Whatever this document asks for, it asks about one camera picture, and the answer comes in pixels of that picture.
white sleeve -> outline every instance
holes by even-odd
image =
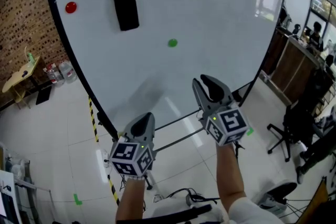
[[[228,215],[230,221],[233,220],[237,224],[283,224],[275,215],[261,209],[246,197],[236,200],[231,205]]]

yellow and black caution tape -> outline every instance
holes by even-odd
[[[92,100],[91,100],[90,97],[89,97],[89,106],[90,106],[90,114],[91,114],[91,120],[92,120],[92,125],[93,125],[94,137],[96,138],[96,142],[99,142],[98,135],[97,135],[95,117],[94,117],[94,114],[93,114]]]
[[[98,139],[98,135],[97,135],[97,128],[96,128],[96,122],[95,122],[95,117],[94,117],[94,114],[93,114],[93,109],[92,109],[92,100],[91,98],[89,97],[89,106],[90,106],[90,114],[91,114],[91,120],[92,120],[92,126],[93,126],[93,131],[94,131],[94,137],[96,138],[96,142],[98,143],[99,142],[99,139]],[[117,192],[115,191],[115,187],[110,179],[110,175],[107,176],[108,180],[109,180],[109,183],[110,183],[110,187],[111,187],[111,191],[112,191],[112,194],[114,196],[114,199],[117,203],[117,205],[119,206],[119,198],[118,198],[118,195],[117,195]]]
[[[112,190],[112,194],[113,194],[113,196],[114,196],[114,199],[115,199],[117,205],[119,206],[120,201],[119,201],[119,198],[118,198],[116,189],[115,189],[115,187],[114,187],[114,185],[113,185],[113,183],[112,183],[112,181],[111,181],[111,179],[110,179],[110,175],[108,175],[107,178],[108,178],[108,180],[109,180],[110,187],[111,187],[111,190]]]

window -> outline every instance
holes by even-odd
[[[311,0],[310,8],[325,19],[329,19],[331,3],[327,0]]]
[[[322,20],[319,16],[317,16],[313,12],[310,12],[309,17],[308,17],[308,21],[307,21],[307,24],[306,24],[306,28],[309,27],[310,30],[314,30],[314,23],[315,22],[320,23],[320,25],[322,26],[321,32],[320,32],[320,35],[322,36],[323,33],[324,33],[324,29],[325,29],[325,26],[326,26],[327,22],[325,20]]]
[[[336,7],[331,7],[330,20],[325,31],[323,42],[327,44],[331,40],[332,43],[336,43]]]

whiteboard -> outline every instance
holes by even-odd
[[[192,79],[201,74],[231,91],[253,81],[282,2],[136,0],[140,26],[120,31],[113,0],[55,1],[80,69],[117,130],[148,111],[159,127],[197,110]],[[77,4],[72,14],[69,2]]]

red magnet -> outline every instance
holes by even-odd
[[[76,9],[77,9],[77,4],[75,2],[69,2],[65,7],[65,11],[67,13],[73,13],[76,11]]]

